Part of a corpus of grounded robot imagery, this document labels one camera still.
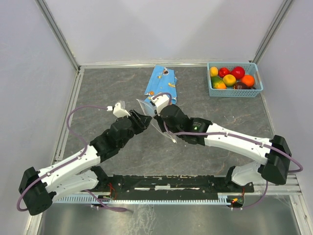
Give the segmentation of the clear zip top bag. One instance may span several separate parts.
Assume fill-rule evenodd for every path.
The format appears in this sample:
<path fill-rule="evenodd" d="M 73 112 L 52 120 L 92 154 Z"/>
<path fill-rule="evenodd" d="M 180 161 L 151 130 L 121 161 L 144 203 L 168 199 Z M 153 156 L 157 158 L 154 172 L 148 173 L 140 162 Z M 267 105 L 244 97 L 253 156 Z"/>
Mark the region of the clear zip top bag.
<path fill-rule="evenodd" d="M 143 114 L 145 116 L 151 116 L 152 120 L 150 122 L 150 125 L 153 126 L 160 134 L 162 134 L 164 137 L 170 139 L 173 143 L 177 143 L 177 138 L 174 136 L 169 135 L 166 132 L 162 132 L 161 128 L 158 125 L 157 120 L 155 119 L 157 117 L 157 114 L 155 114 L 156 108 L 150 103 L 150 102 L 146 102 L 140 99 L 137 99 Z"/>

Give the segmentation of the green orange mango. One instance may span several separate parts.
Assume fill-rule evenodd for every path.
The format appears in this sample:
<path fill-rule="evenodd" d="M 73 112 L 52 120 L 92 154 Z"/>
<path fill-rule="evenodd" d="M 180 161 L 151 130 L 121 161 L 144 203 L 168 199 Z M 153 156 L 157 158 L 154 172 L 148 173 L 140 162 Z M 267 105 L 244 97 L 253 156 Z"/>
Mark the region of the green orange mango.
<path fill-rule="evenodd" d="M 211 85 L 213 89 L 224 90 L 226 89 L 226 85 L 221 78 L 218 76 L 211 77 Z"/>

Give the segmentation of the dark red purple fruit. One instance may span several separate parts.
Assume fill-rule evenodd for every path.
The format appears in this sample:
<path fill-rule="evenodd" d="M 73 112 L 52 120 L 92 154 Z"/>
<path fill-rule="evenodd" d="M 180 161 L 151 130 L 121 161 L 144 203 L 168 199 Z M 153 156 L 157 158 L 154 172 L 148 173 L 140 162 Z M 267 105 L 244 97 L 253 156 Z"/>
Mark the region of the dark red purple fruit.
<path fill-rule="evenodd" d="M 233 86 L 234 90 L 249 90 L 249 86 L 247 86 L 243 82 L 236 82 Z"/>

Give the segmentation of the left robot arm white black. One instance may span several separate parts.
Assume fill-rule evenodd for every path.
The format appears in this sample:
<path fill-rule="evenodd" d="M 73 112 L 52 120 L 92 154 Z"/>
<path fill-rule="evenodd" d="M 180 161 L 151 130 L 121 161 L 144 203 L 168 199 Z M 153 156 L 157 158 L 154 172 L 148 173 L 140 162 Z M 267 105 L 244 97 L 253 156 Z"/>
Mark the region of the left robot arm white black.
<path fill-rule="evenodd" d="M 131 110 L 130 116 L 119 117 L 109 129 L 74 155 L 40 170 L 26 169 L 18 189 L 17 210 L 30 215 L 47 210 L 58 198 L 58 186 L 66 189 L 67 179 L 117 155 L 131 138 L 149 127 L 151 120 L 152 117 Z"/>

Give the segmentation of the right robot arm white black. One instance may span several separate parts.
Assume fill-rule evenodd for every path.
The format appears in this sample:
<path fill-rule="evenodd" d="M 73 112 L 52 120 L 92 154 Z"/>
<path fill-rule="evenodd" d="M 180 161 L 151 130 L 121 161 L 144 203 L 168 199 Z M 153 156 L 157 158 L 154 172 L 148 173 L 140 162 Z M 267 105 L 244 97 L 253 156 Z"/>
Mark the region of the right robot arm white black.
<path fill-rule="evenodd" d="M 231 131 L 199 117 L 188 117 L 176 105 L 154 105 L 151 111 L 161 132 L 189 144 L 218 147 L 248 157 L 252 162 L 228 170 L 224 185 L 229 191 L 262 179 L 284 185 L 290 167 L 291 151 L 284 137 L 260 138 Z"/>

